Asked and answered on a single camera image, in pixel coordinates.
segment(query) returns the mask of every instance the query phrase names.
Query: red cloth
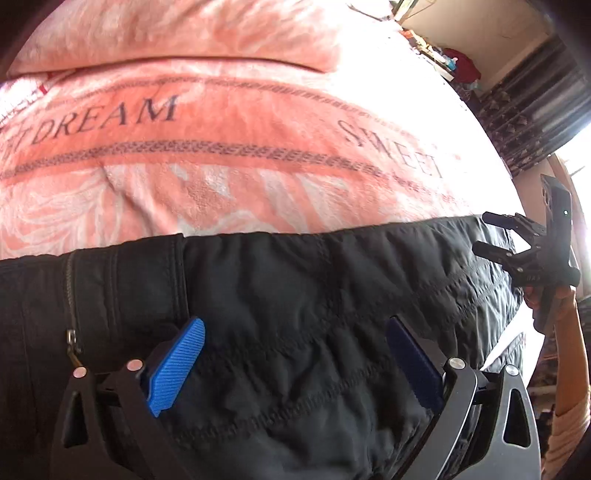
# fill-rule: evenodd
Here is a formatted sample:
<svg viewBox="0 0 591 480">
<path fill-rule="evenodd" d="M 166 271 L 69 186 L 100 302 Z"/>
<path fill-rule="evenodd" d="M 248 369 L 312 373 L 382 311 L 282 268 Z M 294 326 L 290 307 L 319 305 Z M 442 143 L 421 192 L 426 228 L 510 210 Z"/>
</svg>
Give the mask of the red cloth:
<svg viewBox="0 0 591 480">
<path fill-rule="evenodd" d="M 480 80 L 482 75 L 470 57 L 453 48 L 444 48 L 443 53 L 451 59 L 457 58 L 456 70 L 454 70 L 453 76 L 458 82 L 472 83 L 474 80 Z"/>
</svg>

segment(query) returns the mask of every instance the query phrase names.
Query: hand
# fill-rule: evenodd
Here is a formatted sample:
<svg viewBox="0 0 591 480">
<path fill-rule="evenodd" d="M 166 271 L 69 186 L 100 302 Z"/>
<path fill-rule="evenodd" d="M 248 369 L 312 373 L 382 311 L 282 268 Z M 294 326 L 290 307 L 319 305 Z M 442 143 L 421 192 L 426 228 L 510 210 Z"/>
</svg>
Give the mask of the hand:
<svg viewBox="0 0 591 480">
<path fill-rule="evenodd" d="M 523 290 L 525 294 L 525 304 L 534 311 L 538 310 L 540 308 L 542 289 L 526 287 Z M 573 310 L 576 312 L 577 303 L 574 299 L 575 293 L 576 289 L 570 285 L 556 288 L 556 293 L 554 296 L 555 298 L 560 299 L 561 302 L 560 306 L 558 307 L 558 311 L 556 312 L 556 318 L 554 319 L 554 322 L 560 322 L 566 318 L 572 317 L 571 313 Z"/>
</svg>

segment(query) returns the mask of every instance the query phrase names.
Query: finger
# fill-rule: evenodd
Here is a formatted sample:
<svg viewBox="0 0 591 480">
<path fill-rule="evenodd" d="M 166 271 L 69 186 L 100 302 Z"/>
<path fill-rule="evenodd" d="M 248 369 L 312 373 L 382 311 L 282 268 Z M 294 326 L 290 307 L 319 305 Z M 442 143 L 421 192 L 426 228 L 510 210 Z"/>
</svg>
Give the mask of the finger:
<svg viewBox="0 0 591 480">
<path fill-rule="evenodd" d="M 535 294 L 530 296 L 524 296 L 523 301 L 532 310 L 537 310 L 540 307 L 540 299 Z"/>
<path fill-rule="evenodd" d="M 561 285 L 560 287 L 556 287 L 556 294 L 554 296 L 557 299 L 565 299 L 572 296 L 575 291 L 576 289 L 571 285 Z"/>
</svg>

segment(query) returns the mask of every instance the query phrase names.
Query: pillow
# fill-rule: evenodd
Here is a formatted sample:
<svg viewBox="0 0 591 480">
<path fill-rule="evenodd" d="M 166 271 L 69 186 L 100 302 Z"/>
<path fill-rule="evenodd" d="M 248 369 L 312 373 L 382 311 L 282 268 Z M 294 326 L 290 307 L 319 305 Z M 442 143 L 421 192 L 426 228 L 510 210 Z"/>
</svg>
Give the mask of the pillow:
<svg viewBox="0 0 591 480">
<path fill-rule="evenodd" d="M 66 0 L 8 74 L 154 57 L 241 57 L 333 71 L 340 0 Z"/>
</svg>

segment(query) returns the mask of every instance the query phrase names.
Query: metal rivet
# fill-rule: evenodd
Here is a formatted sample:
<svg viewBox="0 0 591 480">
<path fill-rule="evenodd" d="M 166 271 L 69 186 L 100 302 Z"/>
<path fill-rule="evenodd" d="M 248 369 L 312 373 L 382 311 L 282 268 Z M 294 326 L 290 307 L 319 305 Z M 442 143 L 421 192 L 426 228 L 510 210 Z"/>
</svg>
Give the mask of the metal rivet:
<svg viewBox="0 0 591 480">
<path fill-rule="evenodd" d="M 466 368 L 466 362 L 461 358 L 455 356 L 449 359 L 449 366 L 456 370 L 461 370 L 463 368 Z"/>
<path fill-rule="evenodd" d="M 505 367 L 505 370 L 512 377 L 516 377 L 517 375 L 519 375 L 519 370 L 517 369 L 517 367 L 515 367 L 513 365 L 507 365 Z"/>
<path fill-rule="evenodd" d="M 144 366 L 144 363 L 139 359 L 130 360 L 127 362 L 127 370 L 130 372 L 137 372 Z"/>
<path fill-rule="evenodd" d="M 74 373 L 72 373 L 72 375 L 74 375 L 74 378 L 82 378 L 86 376 L 87 372 L 88 370 L 86 370 L 86 367 L 78 367 L 74 369 Z"/>
</svg>

